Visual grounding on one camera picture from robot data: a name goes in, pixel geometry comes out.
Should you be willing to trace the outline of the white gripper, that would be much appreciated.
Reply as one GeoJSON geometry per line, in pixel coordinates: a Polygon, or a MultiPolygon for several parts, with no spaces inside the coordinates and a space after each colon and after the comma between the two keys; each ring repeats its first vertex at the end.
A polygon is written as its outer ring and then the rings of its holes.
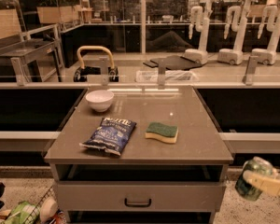
{"type": "Polygon", "coordinates": [[[256,189],[280,197],[280,173],[276,177],[262,175],[250,170],[243,173],[244,180],[256,189]]]}

